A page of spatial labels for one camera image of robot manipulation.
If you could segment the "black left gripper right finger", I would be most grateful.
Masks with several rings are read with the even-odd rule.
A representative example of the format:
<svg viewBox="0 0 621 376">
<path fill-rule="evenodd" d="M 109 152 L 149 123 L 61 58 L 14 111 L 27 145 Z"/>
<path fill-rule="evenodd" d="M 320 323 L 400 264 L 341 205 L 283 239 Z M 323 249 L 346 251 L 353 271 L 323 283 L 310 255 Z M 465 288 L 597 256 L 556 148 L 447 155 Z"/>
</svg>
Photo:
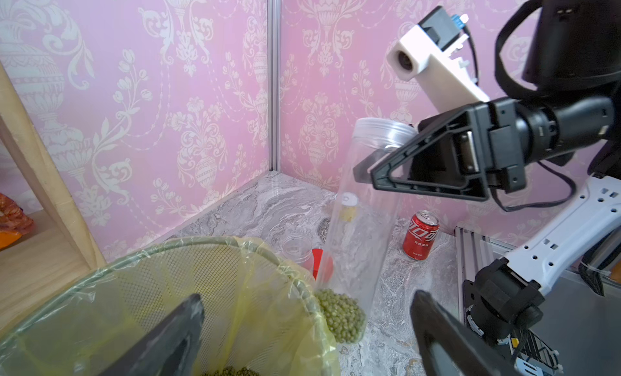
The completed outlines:
<svg viewBox="0 0 621 376">
<path fill-rule="evenodd" d="M 410 316 L 418 351 L 428 375 L 518 375 L 474 332 L 424 290 L 414 293 Z"/>
</svg>

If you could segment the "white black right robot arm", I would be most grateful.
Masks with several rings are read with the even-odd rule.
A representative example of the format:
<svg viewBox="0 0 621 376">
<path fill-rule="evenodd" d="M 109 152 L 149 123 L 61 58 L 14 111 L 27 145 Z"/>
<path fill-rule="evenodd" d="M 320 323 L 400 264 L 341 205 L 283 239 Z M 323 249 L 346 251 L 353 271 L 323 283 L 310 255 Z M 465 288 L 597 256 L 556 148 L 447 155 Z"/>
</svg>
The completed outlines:
<svg viewBox="0 0 621 376">
<path fill-rule="evenodd" d="M 553 175 L 573 154 L 601 149 L 582 188 L 543 201 L 559 214 L 543 230 L 480 269 L 467 318 L 490 345 L 526 333 L 561 273 L 594 247 L 619 244 L 620 0 L 529 0 L 501 28 L 490 99 L 451 56 L 466 23 L 438 6 L 387 55 L 397 77 L 414 80 L 437 109 L 415 138 L 356 166 L 378 191 L 496 200 L 527 186 L 526 168 Z"/>
</svg>

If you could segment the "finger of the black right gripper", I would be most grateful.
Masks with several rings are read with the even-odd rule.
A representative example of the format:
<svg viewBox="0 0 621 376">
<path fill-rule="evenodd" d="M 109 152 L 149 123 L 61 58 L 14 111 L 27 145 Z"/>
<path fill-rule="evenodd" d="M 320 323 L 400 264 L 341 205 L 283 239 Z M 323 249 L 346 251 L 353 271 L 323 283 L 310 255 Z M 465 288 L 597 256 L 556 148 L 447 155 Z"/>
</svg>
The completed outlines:
<svg viewBox="0 0 621 376">
<path fill-rule="evenodd" d="M 376 165 L 388 156 L 387 149 L 376 149 L 357 163 L 353 168 L 354 180 L 357 183 L 372 184 L 371 172 Z"/>
</svg>

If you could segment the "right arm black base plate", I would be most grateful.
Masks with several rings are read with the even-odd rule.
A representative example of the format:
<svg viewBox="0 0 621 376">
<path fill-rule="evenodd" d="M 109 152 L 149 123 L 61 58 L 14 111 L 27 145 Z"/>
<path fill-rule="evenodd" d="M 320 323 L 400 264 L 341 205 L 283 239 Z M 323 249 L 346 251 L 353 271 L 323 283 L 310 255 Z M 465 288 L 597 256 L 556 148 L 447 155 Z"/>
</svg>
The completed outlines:
<svg viewBox="0 0 621 376">
<path fill-rule="evenodd" d="M 533 332 L 515 327 L 492 311 L 474 282 L 465 280 L 461 290 L 464 324 L 502 358 L 509 360 L 519 350 L 516 358 L 526 360 L 533 349 L 537 350 Z"/>
</svg>

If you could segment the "clear jar of mung beans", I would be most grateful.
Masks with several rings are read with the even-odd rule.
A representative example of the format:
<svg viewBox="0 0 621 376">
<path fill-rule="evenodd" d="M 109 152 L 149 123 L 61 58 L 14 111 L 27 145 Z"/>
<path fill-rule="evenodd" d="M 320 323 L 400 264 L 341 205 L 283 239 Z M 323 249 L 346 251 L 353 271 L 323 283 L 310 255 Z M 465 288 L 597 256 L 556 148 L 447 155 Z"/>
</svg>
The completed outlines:
<svg viewBox="0 0 621 376">
<path fill-rule="evenodd" d="M 283 238 L 281 256 L 302 267 L 311 267 L 314 263 L 312 240 L 306 235 L 293 234 Z"/>
</svg>

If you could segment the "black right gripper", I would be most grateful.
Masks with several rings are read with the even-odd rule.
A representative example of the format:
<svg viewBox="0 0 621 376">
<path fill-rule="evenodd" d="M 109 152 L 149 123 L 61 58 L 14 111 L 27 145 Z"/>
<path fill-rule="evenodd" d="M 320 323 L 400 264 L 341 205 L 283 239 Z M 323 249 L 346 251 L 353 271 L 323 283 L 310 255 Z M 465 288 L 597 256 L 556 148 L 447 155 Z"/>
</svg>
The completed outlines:
<svg viewBox="0 0 621 376">
<path fill-rule="evenodd" d="M 603 95 L 468 104 L 423 120 L 370 177 L 378 191 L 486 201 L 489 188 L 525 188 L 528 164 L 591 146 L 613 127 L 614 103 Z"/>
</svg>

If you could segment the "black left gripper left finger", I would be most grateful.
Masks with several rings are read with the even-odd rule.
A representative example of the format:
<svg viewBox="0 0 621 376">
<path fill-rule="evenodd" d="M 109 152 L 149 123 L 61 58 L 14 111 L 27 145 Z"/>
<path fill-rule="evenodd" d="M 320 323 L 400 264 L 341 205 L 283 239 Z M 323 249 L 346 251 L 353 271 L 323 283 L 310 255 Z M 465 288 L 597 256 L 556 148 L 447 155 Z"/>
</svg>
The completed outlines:
<svg viewBox="0 0 621 376">
<path fill-rule="evenodd" d="M 202 299 L 193 293 L 101 374 L 192 374 L 204 319 Z"/>
</svg>

